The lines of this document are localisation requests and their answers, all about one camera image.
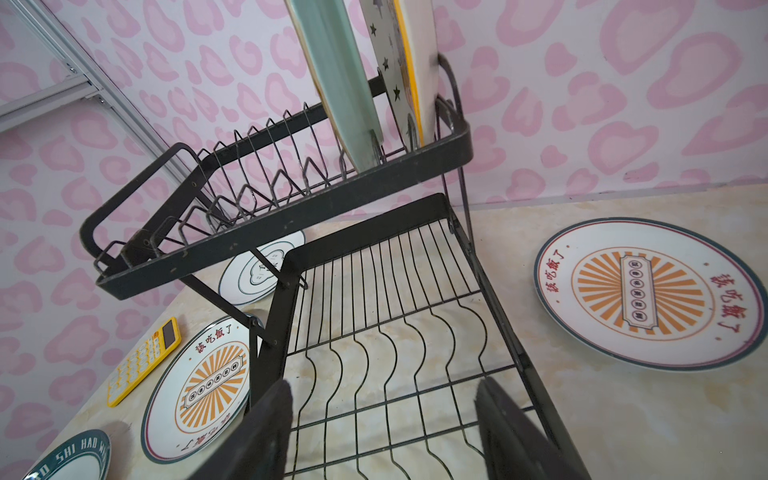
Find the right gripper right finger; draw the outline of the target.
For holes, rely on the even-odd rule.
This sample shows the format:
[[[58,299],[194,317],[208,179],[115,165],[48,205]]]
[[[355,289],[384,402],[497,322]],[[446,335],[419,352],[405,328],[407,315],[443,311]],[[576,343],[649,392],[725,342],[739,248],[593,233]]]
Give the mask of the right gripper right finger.
[[[478,428],[490,479],[587,479],[589,473],[552,403],[542,407],[541,431],[492,377],[475,397]]]

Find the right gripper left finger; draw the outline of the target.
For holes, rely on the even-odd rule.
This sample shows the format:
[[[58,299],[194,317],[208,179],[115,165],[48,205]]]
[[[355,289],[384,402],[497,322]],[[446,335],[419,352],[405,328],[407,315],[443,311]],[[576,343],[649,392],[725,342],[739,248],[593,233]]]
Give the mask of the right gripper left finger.
[[[283,479],[292,406],[290,384],[278,380],[190,479]]]

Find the light green flower plate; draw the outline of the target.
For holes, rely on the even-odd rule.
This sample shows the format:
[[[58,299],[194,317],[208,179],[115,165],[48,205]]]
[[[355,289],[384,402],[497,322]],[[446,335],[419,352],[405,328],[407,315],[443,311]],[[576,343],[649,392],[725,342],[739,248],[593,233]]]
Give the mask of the light green flower plate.
[[[342,1],[286,0],[315,87],[355,170],[380,163],[383,134]]]

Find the star pattern cartoon plate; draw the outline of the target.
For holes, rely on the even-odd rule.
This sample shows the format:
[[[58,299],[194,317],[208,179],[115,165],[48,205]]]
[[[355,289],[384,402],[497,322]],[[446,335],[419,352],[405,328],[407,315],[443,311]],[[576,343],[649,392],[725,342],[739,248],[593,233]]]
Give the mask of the star pattern cartoon plate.
[[[363,18],[407,150],[435,140],[439,61],[430,0],[367,0]]]

